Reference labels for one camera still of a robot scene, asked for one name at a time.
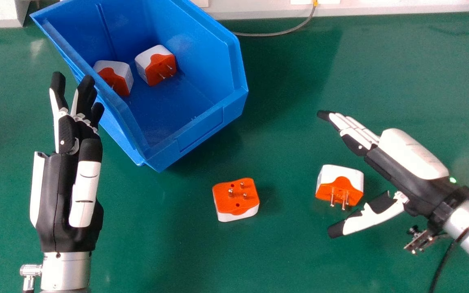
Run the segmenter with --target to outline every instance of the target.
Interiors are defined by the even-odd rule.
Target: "robotic arm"
[[[405,249],[416,254],[445,231],[469,254],[469,188],[450,181],[448,169],[431,152],[399,129],[386,129],[378,137],[352,117],[319,111],[330,122],[352,152],[390,181],[398,191],[393,198],[383,193],[330,226],[331,238],[348,235],[382,223],[402,211],[428,219],[427,229],[414,236]]]
[[[102,144],[97,125],[104,107],[94,101],[95,81],[85,76],[75,91],[71,112],[64,98],[65,77],[54,72],[50,103],[55,152],[34,153],[30,221],[44,253],[42,265],[23,265],[24,293],[33,293],[41,276],[44,291],[87,288],[91,254],[103,224],[97,201]]]

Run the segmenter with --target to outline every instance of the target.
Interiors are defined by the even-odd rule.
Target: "green table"
[[[297,22],[225,25],[260,32]],[[427,291],[449,241],[405,252],[406,230],[424,219],[404,214],[328,238],[327,226],[350,211],[314,200],[321,165],[363,170],[364,200],[394,189],[316,111],[352,115],[378,134],[403,129],[469,186],[469,13],[316,18],[284,37],[240,41],[250,87],[244,114],[163,173],[134,165],[102,132],[105,222],[93,291]],[[67,65],[30,20],[0,30],[0,293],[20,291],[20,265],[42,260],[28,197],[33,152],[53,149],[47,88],[55,70],[72,92]],[[259,213],[218,222],[211,187],[245,176],[255,179]],[[437,291],[469,293],[461,249]]]

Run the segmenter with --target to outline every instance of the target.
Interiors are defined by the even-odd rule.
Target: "blue plastic container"
[[[240,43],[188,0],[68,0],[33,13],[77,82],[95,78],[101,126],[137,165],[162,171],[242,114],[248,94]],[[178,73],[154,87],[134,58],[162,44]],[[92,69],[98,60],[130,65],[134,85],[119,97]]]

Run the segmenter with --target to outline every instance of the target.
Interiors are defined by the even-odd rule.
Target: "black cable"
[[[434,293],[435,286],[437,286],[437,281],[439,280],[439,277],[441,276],[441,271],[443,270],[443,267],[445,267],[446,262],[448,261],[448,258],[450,258],[450,253],[454,250],[456,243],[457,241],[452,241],[452,243],[450,243],[450,245],[448,246],[448,249],[446,250],[443,256],[443,259],[441,259],[439,266],[435,270],[434,278],[432,279],[432,284],[430,284],[430,290],[428,290],[428,293]]]
[[[314,15],[314,11],[316,10],[317,6],[318,6],[318,4],[316,2],[314,2],[314,4],[312,5],[311,14],[309,15],[309,17],[307,17],[307,19],[305,19],[305,21],[302,22],[301,24],[298,24],[297,26],[295,26],[293,28],[289,28],[288,30],[285,30],[285,31],[271,32],[271,33],[245,33],[245,32],[232,32],[232,33],[234,35],[238,35],[240,37],[275,37],[277,35],[285,35],[287,33],[297,31],[298,29],[305,26],[308,22],[310,22],[313,15]]]

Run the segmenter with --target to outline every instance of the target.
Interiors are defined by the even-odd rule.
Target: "gray cable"
[[[295,26],[293,28],[289,28],[288,30],[285,30],[285,31],[271,32],[271,33],[244,33],[244,32],[232,32],[232,33],[235,34],[235,35],[238,35],[240,37],[275,37],[277,35],[285,35],[287,33],[294,32],[294,31],[302,28],[308,22],[310,22],[311,19],[312,19],[312,15],[314,15],[315,10],[316,10],[316,6],[313,5],[311,14],[309,15],[309,17],[307,17],[307,19],[305,19],[301,24],[298,24],[297,26]]]

